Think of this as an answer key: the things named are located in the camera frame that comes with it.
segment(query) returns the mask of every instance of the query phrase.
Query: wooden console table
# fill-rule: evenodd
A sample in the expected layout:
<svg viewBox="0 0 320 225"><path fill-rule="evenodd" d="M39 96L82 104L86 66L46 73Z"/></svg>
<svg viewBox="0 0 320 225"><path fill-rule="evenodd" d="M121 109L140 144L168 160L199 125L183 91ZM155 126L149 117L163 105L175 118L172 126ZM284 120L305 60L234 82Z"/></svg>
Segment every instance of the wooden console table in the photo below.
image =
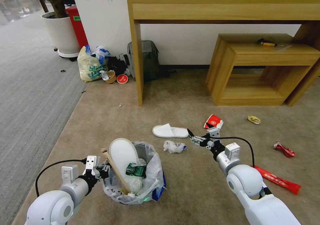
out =
<svg viewBox="0 0 320 225"><path fill-rule="evenodd" d="M127 0L127 2L139 106L142 106L143 95L141 23L302 24L294 38L320 50L320 0ZM287 98L289 106L299 99L319 74L318 60Z"/></svg>

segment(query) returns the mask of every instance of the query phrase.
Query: potted plant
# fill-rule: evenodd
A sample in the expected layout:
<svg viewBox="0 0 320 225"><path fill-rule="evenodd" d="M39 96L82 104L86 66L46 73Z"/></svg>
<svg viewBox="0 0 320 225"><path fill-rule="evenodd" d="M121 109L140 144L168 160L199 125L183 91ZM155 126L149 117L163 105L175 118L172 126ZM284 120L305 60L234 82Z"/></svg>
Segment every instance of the potted plant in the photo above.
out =
<svg viewBox="0 0 320 225"><path fill-rule="evenodd" d="M59 55L73 61L79 54L80 46L65 10L64 1L49 0L49 2L53 7L53 12L43 14L42 18L54 45L58 48Z"/></svg>

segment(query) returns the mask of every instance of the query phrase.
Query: black bag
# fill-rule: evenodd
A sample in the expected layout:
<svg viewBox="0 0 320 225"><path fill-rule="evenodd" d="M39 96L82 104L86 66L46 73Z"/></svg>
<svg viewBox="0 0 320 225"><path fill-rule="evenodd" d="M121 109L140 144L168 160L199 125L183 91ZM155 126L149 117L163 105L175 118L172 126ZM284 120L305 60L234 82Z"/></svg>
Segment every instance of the black bag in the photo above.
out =
<svg viewBox="0 0 320 225"><path fill-rule="evenodd" d="M108 70L113 70L116 73L116 76L124 74L126 71L127 65L124 61L118 59L117 57L108 58Z"/></svg>

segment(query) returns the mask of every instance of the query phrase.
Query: green bottle label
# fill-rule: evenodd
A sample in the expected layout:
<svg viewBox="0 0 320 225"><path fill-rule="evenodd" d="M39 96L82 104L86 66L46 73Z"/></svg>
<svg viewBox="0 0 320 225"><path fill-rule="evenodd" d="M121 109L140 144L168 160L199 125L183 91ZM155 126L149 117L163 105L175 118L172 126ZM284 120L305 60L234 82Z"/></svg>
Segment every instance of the green bottle label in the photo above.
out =
<svg viewBox="0 0 320 225"><path fill-rule="evenodd" d="M126 175L146 178L146 169L147 166L133 167L132 163L129 163L126 169Z"/></svg>

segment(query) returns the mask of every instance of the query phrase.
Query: black cable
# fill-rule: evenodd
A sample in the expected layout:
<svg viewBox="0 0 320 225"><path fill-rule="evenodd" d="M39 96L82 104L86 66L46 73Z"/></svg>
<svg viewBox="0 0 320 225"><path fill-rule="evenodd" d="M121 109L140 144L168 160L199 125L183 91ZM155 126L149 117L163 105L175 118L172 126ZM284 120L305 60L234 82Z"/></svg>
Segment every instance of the black cable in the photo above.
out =
<svg viewBox="0 0 320 225"><path fill-rule="evenodd" d="M82 160L80 160L80 159L63 160L63 161L55 162L55 163L47 166L46 168L44 168L44 169L39 173L39 175L37 176L37 179L36 179L35 187L36 187L37 197L40 196L40 195L39 195L39 189L38 189L38 180L39 180L41 174L43 174L43 172L44 172L45 170L47 170L48 168L50 168L50 167L52 167L52 166L54 166L54 165L57 165L57 164L59 164L59 163L65 163L65 162L82 162L83 164L86 164L87 158L84 158L84 159L82 159Z"/></svg>
<svg viewBox="0 0 320 225"><path fill-rule="evenodd" d="M250 144L247 140L245 140L244 138L240 138L240 137L211 137L211 138L214 138L214 139L240 139L240 140L242 140L242 141L245 141L245 142L249 145L250 150L251 150L251 156L252 156L252 167L253 167L253 168L255 167L255 166L254 166L254 154L253 154L253 148L252 148L251 144Z"/></svg>

